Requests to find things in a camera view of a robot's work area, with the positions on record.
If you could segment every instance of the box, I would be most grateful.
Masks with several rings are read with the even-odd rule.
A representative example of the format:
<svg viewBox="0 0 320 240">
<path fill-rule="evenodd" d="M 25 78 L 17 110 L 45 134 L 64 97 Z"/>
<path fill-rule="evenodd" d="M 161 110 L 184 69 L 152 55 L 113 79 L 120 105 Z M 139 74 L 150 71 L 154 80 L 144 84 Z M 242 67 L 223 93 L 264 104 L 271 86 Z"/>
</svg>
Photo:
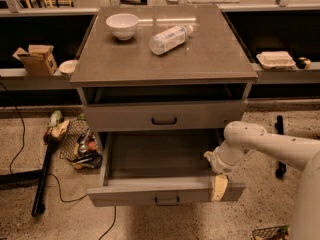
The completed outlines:
<svg viewBox="0 0 320 240">
<path fill-rule="evenodd" d="M 57 69 L 52 50 L 50 45 L 29 45 L 28 52 L 18 48 L 13 57 L 22 62 L 30 76 L 52 76 Z"/>
</svg>

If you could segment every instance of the white bowl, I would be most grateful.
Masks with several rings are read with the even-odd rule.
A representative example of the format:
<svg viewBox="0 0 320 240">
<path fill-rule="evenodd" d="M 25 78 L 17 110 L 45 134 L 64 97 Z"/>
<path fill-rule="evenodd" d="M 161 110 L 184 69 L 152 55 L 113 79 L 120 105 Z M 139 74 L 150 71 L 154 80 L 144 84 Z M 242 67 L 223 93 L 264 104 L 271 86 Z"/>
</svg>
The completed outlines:
<svg viewBox="0 0 320 240">
<path fill-rule="evenodd" d="M 138 27 L 138 17 L 130 13 L 119 13 L 106 20 L 111 33 L 120 40 L 130 39 Z"/>
<path fill-rule="evenodd" d="M 67 60 L 60 64 L 59 70 L 61 73 L 71 76 L 77 64 L 78 64 L 78 60 Z"/>
</svg>

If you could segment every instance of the black cable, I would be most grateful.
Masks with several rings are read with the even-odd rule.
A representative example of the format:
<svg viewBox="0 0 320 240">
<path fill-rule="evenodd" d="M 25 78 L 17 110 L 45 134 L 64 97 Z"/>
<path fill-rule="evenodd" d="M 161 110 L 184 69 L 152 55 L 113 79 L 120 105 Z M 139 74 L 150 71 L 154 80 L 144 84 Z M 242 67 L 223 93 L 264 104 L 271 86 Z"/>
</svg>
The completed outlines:
<svg viewBox="0 0 320 240">
<path fill-rule="evenodd" d="M 9 93 L 7 87 L 6 87 L 2 82 L 0 82 L 0 85 L 3 87 L 3 89 L 4 89 L 7 93 Z M 10 173 L 13 174 L 13 172 L 12 172 L 12 164 L 13 164 L 14 161 L 17 159 L 17 157 L 21 154 L 21 152 L 22 152 L 22 150 L 24 149 L 24 146 L 25 146 L 26 126 L 25 126 L 25 124 L 24 124 L 23 117 L 22 117 L 22 115 L 21 115 L 18 107 L 16 106 L 13 98 L 12 98 L 10 95 L 9 95 L 9 97 L 10 97 L 10 99 L 11 99 L 12 105 L 14 106 L 15 110 L 17 111 L 17 113 L 18 113 L 18 115 L 19 115 L 19 117 L 20 117 L 20 119 L 21 119 L 22 127 L 23 127 L 23 132 L 22 132 L 22 146 L 21 146 L 19 152 L 18 152 L 18 153 L 15 155 L 15 157 L 11 160 L 11 163 L 10 163 L 10 165 L 9 165 Z"/>
<path fill-rule="evenodd" d="M 114 206 L 114 216 L 113 216 L 112 225 L 108 228 L 108 230 L 106 232 L 103 233 L 102 236 L 100 236 L 99 240 L 101 240 L 113 228 L 114 224 L 116 223 L 116 218 L 117 218 L 117 207 Z"/>
<path fill-rule="evenodd" d="M 56 175 L 52 174 L 52 173 L 48 173 L 48 175 L 53 176 L 53 177 L 56 179 L 57 183 L 58 183 L 59 195 L 60 195 L 60 200 L 61 200 L 61 202 L 63 202 L 63 203 L 77 202 L 77 201 L 82 200 L 82 199 L 85 198 L 86 196 L 88 196 L 88 195 L 84 195 L 84 196 L 82 196 L 82 197 L 80 197 L 80 198 L 73 199 L 73 200 L 63 200 L 63 198 L 62 198 L 62 193 L 61 193 L 61 185 L 60 185 L 60 181 L 59 181 L 58 177 L 57 177 Z"/>
</svg>

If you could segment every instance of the gray cabinet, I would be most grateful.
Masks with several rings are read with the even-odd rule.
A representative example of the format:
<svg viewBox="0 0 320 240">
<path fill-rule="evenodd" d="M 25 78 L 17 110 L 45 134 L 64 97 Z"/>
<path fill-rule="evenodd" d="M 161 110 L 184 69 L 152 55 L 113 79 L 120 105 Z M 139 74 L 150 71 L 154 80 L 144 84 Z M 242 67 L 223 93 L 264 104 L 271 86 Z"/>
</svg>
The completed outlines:
<svg viewBox="0 0 320 240">
<path fill-rule="evenodd" d="M 135 36 L 116 40 L 105 19 L 139 18 Z M 150 38 L 192 25 L 189 40 L 162 56 Z M 208 202 L 213 172 L 203 157 L 222 129 L 241 120 L 257 75 L 214 6 L 101 8 L 71 78 L 90 129 L 103 150 L 96 206 Z M 237 200 L 242 183 L 228 186 Z"/>
</svg>

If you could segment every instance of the cabinet top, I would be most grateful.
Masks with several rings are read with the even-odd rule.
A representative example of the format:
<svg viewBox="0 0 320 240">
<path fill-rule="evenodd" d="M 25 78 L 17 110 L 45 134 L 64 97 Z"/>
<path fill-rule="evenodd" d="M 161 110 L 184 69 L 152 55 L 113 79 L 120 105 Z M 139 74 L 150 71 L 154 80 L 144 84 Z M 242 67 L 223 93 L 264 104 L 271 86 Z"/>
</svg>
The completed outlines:
<svg viewBox="0 0 320 240">
<path fill-rule="evenodd" d="M 116 13 L 139 18 L 135 35 L 117 40 L 106 25 Z M 158 56 L 150 38 L 176 25 L 191 25 L 187 42 Z M 257 75 L 221 11 L 215 5 L 101 8 L 79 64 L 74 87 L 201 84 L 252 81 Z"/>
</svg>

